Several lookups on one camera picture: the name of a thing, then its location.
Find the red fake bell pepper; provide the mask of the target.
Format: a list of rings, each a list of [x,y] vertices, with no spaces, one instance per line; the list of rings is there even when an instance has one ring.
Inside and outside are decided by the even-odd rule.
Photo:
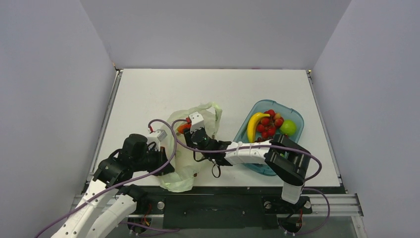
[[[190,128],[191,128],[191,124],[190,123],[183,123],[183,124],[181,124],[181,125],[178,126],[177,133],[184,134],[184,132],[186,130],[189,130]]]

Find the light green plastic bag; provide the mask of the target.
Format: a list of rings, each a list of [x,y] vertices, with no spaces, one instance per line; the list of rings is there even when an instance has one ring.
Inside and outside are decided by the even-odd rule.
[[[222,116],[222,109],[215,102],[200,104],[187,110],[175,111],[169,116],[166,122],[172,124],[175,120],[185,119],[194,112],[199,112],[203,116],[207,135],[215,138]],[[209,165],[210,162],[196,162],[193,159],[193,151],[178,144],[175,157],[171,160],[170,164],[174,165],[174,172],[158,176],[159,186],[171,192],[184,192],[192,189],[195,176],[203,167]]]

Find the yellow fake banana bunch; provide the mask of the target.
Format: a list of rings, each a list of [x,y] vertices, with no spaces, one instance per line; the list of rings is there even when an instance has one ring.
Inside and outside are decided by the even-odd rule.
[[[264,114],[261,112],[253,114],[247,125],[247,139],[250,143],[253,143],[255,141],[256,132],[257,132],[257,126],[260,123],[260,121],[264,118],[270,117],[269,114]]]

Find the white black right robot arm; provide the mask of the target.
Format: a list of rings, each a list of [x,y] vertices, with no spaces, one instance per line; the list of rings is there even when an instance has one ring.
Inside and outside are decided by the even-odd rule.
[[[263,142],[237,143],[210,138],[205,129],[201,128],[195,131],[185,129],[184,137],[189,148],[201,153],[218,167],[267,165],[283,181],[280,207],[291,212],[299,206],[311,154],[285,135],[277,134]]]

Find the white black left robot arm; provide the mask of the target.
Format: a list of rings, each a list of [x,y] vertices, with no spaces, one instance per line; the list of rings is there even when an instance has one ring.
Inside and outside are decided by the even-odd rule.
[[[126,216],[147,209],[147,193],[133,182],[175,171],[176,138],[172,148],[163,130],[147,136],[130,134],[122,148],[102,160],[76,208],[64,215],[54,238],[104,238]]]

